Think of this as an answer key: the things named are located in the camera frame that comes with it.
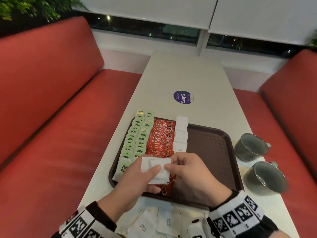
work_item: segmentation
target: window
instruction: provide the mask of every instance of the window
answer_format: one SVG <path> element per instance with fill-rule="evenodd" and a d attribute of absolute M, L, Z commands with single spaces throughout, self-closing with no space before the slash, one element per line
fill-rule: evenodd
<path fill-rule="evenodd" d="M 299 51 L 307 48 L 306 46 L 271 41 L 262 41 L 213 33 L 210 33 L 207 42 L 207 48 L 210 47 L 223 47 L 228 49 L 234 49 L 237 51 L 246 51 L 279 56 L 282 58 L 292 58 Z"/>
<path fill-rule="evenodd" d="M 75 11 L 91 28 L 197 44 L 200 29 Z"/>

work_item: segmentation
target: hand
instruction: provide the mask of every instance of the hand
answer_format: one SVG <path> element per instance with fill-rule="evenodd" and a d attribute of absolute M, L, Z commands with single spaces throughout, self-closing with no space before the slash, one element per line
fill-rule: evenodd
<path fill-rule="evenodd" d="M 195 195 L 209 206 L 220 205 L 232 194 L 210 173 L 198 155 L 176 152 L 171 159 L 172 164 L 165 164 L 164 168 L 182 178 Z"/>
<path fill-rule="evenodd" d="M 140 156 L 126 169 L 114 190 L 98 201 L 98 206 L 115 223 L 123 213 L 133 208 L 143 192 L 159 193 L 161 191 L 161 188 L 149 185 L 149 182 L 160 172 L 161 166 L 156 165 L 142 173 L 141 161 Z"/>

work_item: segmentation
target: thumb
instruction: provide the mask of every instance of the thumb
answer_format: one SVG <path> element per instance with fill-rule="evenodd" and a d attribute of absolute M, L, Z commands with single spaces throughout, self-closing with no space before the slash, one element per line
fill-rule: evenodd
<path fill-rule="evenodd" d="M 150 168 L 148 171 L 144 172 L 147 183 L 153 180 L 153 178 L 161 171 L 161 168 L 162 167 L 158 164 Z"/>
<path fill-rule="evenodd" d="M 182 176 L 184 165 L 179 164 L 165 164 L 164 168 L 167 169 L 170 173 L 173 173 L 178 176 Z"/>

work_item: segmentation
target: red bench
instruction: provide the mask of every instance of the red bench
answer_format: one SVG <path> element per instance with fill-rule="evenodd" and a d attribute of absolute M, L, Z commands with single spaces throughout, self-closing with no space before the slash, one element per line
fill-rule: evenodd
<path fill-rule="evenodd" d="M 282 194 L 300 237 L 317 224 L 317 54 L 303 50 L 269 78 L 260 93 L 234 90 L 253 133 L 272 145 L 289 191 Z"/>
<path fill-rule="evenodd" d="M 77 209 L 141 78 L 104 62 L 82 17 L 0 39 L 3 238 L 50 237 Z"/>

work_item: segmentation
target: brown tray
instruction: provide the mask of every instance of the brown tray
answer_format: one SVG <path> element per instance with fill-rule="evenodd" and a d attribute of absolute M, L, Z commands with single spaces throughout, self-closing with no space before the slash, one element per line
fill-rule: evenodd
<path fill-rule="evenodd" d="M 216 179 L 228 188 L 244 189 L 229 135 L 220 129 L 195 124 L 189 124 L 187 131 L 187 152 L 197 154 Z M 117 185 L 112 177 L 116 171 L 123 144 L 124 139 L 109 172 L 109 182 L 112 187 Z M 178 178 L 175 179 L 171 197 L 148 192 L 143 193 L 143 196 L 208 210 L 208 206 L 198 199 L 192 190 Z"/>

